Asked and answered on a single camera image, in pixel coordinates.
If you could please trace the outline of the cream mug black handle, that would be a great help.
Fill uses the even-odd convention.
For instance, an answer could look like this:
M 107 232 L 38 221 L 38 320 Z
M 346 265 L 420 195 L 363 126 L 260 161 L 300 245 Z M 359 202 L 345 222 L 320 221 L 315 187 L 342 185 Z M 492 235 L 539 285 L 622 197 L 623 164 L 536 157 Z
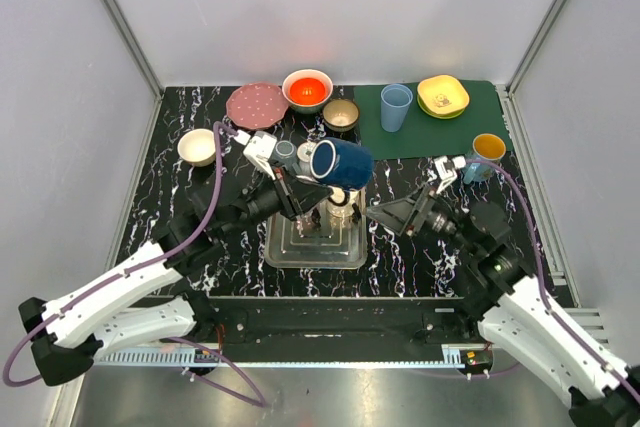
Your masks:
M 350 225 L 357 225 L 362 218 L 359 200 L 359 191 L 333 187 L 332 195 L 326 200 L 329 226 L 347 228 Z

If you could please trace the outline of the dark blue mug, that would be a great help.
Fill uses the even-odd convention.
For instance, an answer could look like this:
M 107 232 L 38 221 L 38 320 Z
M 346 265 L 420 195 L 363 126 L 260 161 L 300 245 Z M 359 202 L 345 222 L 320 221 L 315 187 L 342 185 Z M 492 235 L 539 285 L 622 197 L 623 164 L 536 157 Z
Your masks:
M 367 148 L 356 143 L 325 138 L 312 151 L 310 169 L 319 183 L 357 191 L 371 180 L 374 158 Z

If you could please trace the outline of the blue butterfly mug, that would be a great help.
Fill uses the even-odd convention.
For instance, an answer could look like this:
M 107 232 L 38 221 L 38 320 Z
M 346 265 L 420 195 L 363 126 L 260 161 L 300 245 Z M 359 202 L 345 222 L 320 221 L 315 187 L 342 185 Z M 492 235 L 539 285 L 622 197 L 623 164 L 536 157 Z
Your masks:
M 473 140 L 471 151 L 466 156 L 467 164 L 462 181 L 466 185 L 487 182 L 494 169 L 486 161 L 499 164 L 507 152 L 505 142 L 495 134 L 483 133 Z

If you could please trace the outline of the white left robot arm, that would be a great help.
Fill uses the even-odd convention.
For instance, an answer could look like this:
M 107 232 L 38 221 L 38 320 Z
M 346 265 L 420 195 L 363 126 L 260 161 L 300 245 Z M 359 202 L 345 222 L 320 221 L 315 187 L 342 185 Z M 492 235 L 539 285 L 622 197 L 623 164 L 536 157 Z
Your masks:
M 238 131 L 233 138 L 261 175 L 256 186 L 241 187 L 217 159 L 212 175 L 189 192 L 186 209 L 129 258 L 70 294 L 20 304 L 26 330 L 20 344 L 31 350 L 37 379 L 62 385 L 85 374 L 98 359 L 156 340 L 208 341 L 219 327 L 202 292 L 184 287 L 165 304 L 136 312 L 129 308 L 203 268 L 231 235 L 275 214 L 295 220 L 330 196 L 330 187 L 286 166 L 270 134 Z

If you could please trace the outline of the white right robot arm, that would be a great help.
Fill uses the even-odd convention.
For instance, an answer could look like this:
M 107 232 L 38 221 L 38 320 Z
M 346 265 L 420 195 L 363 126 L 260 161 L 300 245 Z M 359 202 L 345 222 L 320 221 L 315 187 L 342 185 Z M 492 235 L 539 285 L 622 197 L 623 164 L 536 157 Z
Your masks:
M 465 258 L 468 288 L 454 331 L 466 343 L 483 338 L 506 351 L 549 387 L 577 426 L 636 426 L 639 369 L 596 341 L 547 291 L 540 264 L 528 265 L 509 245 L 510 225 L 494 203 L 452 211 L 441 193 L 467 166 L 462 157 L 435 162 L 441 183 L 368 209 L 396 235 L 434 234 Z

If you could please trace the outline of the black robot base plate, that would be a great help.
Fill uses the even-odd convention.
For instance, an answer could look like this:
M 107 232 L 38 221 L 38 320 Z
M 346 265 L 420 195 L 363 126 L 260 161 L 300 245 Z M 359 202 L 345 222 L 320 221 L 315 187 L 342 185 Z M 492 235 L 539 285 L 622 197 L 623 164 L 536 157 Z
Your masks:
M 490 347 L 457 298 L 212 298 L 186 337 L 221 341 L 237 364 L 409 364 Z

